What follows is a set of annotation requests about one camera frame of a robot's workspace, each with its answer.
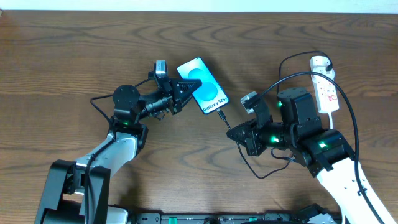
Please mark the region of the blue screen Galaxy smartphone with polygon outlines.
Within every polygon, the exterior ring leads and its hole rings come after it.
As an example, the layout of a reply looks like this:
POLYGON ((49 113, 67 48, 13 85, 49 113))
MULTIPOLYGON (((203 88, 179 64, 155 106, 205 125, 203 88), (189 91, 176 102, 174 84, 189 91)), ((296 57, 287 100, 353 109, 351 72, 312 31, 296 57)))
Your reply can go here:
POLYGON ((229 103, 228 96, 202 58, 197 57, 180 65, 177 71, 183 79, 201 80, 201 87, 193 92, 193 97, 203 114, 210 114, 229 103))

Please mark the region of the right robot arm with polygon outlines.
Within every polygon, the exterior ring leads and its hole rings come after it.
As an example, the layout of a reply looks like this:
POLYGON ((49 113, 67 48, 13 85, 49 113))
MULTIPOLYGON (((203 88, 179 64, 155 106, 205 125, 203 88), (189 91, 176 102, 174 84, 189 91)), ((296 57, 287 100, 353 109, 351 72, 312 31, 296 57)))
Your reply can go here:
POLYGON ((370 186, 354 150, 335 129, 323 129, 314 100, 305 88, 278 95, 282 122, 273 121, 264 100, 253 111, 256 118, 227 132, 227 136, 259 156, 268 147, 289 149, 335 199, 350 223, 393 223, 394 219, 370 186))

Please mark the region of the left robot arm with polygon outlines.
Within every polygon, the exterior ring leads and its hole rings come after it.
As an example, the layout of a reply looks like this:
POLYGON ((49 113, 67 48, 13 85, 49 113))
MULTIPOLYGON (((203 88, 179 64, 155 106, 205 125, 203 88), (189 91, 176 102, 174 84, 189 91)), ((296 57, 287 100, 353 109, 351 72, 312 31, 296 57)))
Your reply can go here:
POLYGON ((146 143, 148 128, 140 121, 177 114, 201 87, 199 79, 148 74, 157 90, 148 95, 121 85, 111 94, 114 114, 107 117, 106 139, 74 161, 57 160, 49 169, 36 223, 132 223, 126 208, 109 204, 111 178, 133 160, 146 143))

